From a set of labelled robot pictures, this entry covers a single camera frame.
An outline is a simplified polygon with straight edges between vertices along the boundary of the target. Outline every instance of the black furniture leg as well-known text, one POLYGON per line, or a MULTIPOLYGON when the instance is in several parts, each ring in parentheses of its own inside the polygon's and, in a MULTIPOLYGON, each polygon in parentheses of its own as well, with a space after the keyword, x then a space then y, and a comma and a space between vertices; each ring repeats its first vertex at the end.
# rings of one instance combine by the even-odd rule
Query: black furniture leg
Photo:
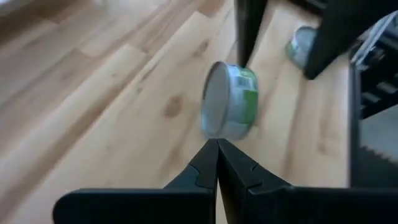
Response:
POLYGON ((398 1, 331 0, 308 56, 304 75, 316 78, 366 29, 398 9, 398 1))
POLYGON ((241 67, 245 67, 250 59, 267 2, 268 0, 235 0, 238 63, 241 67))

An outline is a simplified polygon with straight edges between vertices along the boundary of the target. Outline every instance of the tin can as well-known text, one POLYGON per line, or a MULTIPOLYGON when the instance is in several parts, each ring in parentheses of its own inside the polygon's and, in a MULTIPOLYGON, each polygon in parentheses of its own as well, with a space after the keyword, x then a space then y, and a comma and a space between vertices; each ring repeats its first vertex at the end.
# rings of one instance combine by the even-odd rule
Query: tin can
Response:
POLYGON ((216 62, 203 90, 201 128, 208 138, 239 140, 257 114, 258 82, 248 68, 216 62))
POLYGON ((286 45, 286 53, 291 61, 303 69, 317 34, 315 28, 302 26, 294 33, 292 40, 286 45))

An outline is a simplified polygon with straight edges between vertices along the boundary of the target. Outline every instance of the green label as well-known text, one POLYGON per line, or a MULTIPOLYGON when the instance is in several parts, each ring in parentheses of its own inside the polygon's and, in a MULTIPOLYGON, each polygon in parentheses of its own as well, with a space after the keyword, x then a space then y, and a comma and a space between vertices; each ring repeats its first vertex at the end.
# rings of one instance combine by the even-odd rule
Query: green label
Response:
POLYGON ((251 125, 254 122, 254 120, 256 119, 259 94, 256 91, 244 90, 243 98, 246 103, 246 109, 244 112, 243 123, 251 125))

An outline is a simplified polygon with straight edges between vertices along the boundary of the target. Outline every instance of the cat food can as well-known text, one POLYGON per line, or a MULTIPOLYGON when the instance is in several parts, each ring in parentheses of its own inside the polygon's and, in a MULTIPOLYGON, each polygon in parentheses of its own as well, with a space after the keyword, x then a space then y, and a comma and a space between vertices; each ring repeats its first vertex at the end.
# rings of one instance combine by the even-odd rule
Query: cat food can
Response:
POLYGON ((307 64, 307 58, 316 34, 316 29, 302 26, 298 28, 292 40, 286 45, 286 53, 289 59, 301 69, 307 64))
POLYGON ((244 138, 256 118, 258 98, 258 82, 252 70, 214 63, 206 78, 201 105, 205 136, 244 138))

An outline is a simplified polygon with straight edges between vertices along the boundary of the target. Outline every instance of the metal can lid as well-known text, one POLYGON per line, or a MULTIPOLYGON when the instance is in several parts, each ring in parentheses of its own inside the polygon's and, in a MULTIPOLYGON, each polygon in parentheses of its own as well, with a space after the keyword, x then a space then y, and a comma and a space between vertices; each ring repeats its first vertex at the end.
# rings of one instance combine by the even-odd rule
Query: metal can lid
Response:
POLYGON ((208 138, 218 138, 225 123, 229 105, 228 67, 216 62, 210 68, 203 90, 201 126, 208 138))

